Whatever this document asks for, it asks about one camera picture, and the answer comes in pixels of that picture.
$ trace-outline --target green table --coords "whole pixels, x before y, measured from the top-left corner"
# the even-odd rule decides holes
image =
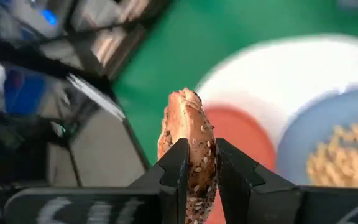
[[[196,87],[221,60],[261,40],[318,33],[358,36],[358,13],[334,0],[177,0],[113,90],[153,164],[170,92]]]

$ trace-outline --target cereal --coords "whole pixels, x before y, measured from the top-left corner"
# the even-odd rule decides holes
[[[333,128],[328,143],[319,142],[309,155],[306,171],[313,185],[358,187],[358,123]]]

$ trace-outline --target bagel crust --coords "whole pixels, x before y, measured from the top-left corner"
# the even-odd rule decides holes
[[[187,88],[169,95],[158,140],[158,159],[180,138],[187,138],[190,145],[186,224],[202,224],[215,199],[216,144],[200,98]]]

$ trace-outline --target white plate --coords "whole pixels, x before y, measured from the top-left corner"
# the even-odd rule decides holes
[[[358,38],[315,35],[262,42],[220,63],[199,84],[205,107],[251,114],[276,146],[299,109],[358,85]]]

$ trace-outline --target blue bowl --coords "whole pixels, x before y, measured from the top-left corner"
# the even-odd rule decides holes
[[[278,145],[277,173],[295,184],[310,184],[306,162],[319,142],[328,142],[333,127],[358,122],[358,89],[327,96],[302,110]]]

